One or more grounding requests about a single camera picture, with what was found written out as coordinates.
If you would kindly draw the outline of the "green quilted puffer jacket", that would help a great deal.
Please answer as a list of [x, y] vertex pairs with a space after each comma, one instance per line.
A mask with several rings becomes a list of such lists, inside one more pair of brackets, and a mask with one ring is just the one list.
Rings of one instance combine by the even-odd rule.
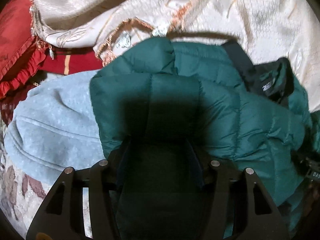
[[121, 239], [203, 239], [217, 160], [252, 168], [295, 239], [310, 191], [304, 161], [319, 161], [319, 111], [288, 59], [255, 65], [220, 46], [150, 38], [92, 77], [104, 156], [113, 160]]

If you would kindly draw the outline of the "floral white red bedspread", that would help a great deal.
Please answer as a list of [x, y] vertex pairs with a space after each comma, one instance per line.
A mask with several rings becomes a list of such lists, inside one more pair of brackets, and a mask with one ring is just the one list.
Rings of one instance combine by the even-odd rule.
[[25, 237], [35, 213], [53, 184], [42, 183], [24, 173], [10, 159], [4, 147], [4, 136], [18, 103], [31, 89], [67, 75], [102, 67], [100, 60], [87, 49], [60, 50], [51, 59], [46, 57], [40, 70], [27, 84], [10, 92], [1, 100], [1, 210], [21, 237]]

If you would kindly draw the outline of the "light blue folded garment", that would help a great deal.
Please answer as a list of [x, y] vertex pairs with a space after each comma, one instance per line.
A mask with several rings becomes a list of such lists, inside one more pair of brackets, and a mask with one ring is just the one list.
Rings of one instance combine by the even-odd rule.
[[18, 103], [4, 136], [15, 166], [53, 184], [65, 168], [81, 170], [104, 158], [89, 94], [95, 74], [93, 70], [50, 80]]

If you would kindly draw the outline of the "beige embroidered blanket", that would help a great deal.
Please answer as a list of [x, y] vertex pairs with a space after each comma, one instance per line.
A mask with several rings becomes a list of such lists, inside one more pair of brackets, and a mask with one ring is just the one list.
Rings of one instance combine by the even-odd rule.
[[31, 0], [31, 32], [107, 61], [152, 36], [236, 39], [255, 64], [288, 57], [319, 110], [319, 20], [307, 0]]

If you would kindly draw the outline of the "red ruffled pillow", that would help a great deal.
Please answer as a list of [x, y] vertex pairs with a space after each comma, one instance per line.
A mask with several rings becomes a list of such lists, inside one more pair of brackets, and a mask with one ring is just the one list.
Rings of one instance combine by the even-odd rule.
[[1, 12], [1, 98], [21, 88], [46, 58], [31, 34], [31, 0], [10, 0]]

